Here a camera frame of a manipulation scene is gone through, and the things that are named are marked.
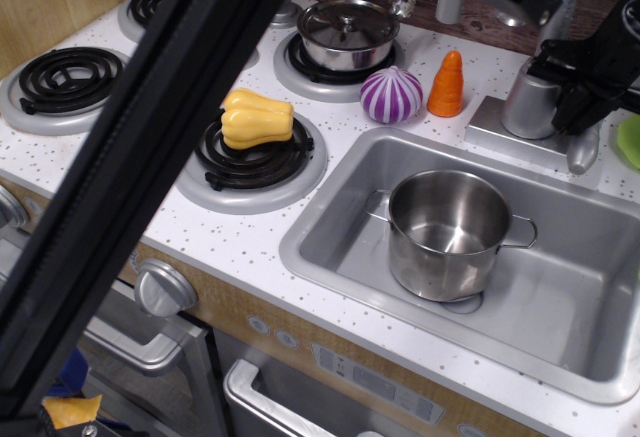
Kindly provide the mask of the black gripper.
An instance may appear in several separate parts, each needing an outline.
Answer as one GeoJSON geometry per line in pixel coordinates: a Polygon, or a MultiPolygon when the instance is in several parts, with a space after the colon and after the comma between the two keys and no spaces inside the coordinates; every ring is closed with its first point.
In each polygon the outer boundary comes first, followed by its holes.
{"type": "Polygon", "coordinates": [[[559,133],[578,135],[618,107],[637,107],[639,0],[620,0],[586,39],[544,41],[528,73],[561,88],[552,119],[559,133]]]}

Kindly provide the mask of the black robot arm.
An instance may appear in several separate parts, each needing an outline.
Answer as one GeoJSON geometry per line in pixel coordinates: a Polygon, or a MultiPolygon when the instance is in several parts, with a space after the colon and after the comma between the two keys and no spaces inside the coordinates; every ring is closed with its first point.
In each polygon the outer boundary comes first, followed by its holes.
{"type": "MultiPolygon", "coordinates": [[[[539,21],[533,0],[490,0],[539,21]]],[[[168,0],[116,84],[1,298],[1,420],[34,430],[36,412],[133,246],[166,226],[158,213],[280,0],[168,0]]],[[[274,271],[233,268],[241,282],[430,380],[554,434],[620,436],[639,401],[588,403],[531,371],[510,370],[432,331],[366,318],[360,304],[274,271]]]]}

